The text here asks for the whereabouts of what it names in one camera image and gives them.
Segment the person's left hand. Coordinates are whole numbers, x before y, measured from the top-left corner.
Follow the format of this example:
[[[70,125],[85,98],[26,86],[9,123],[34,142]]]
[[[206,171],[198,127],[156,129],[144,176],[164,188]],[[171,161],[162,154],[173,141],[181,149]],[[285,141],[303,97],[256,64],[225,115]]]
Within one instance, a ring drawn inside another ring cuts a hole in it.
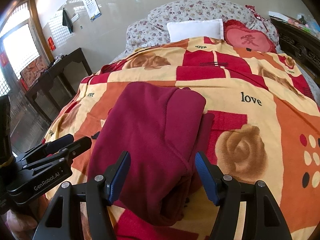
[[[11,210],[7,212],[7,226],[15,239],[30,240],[33,238],[31,232],[37,228],[38,221],[42,219],[48,204],[49,200],[44,194],[30,204],[34,216],[16,213]]]

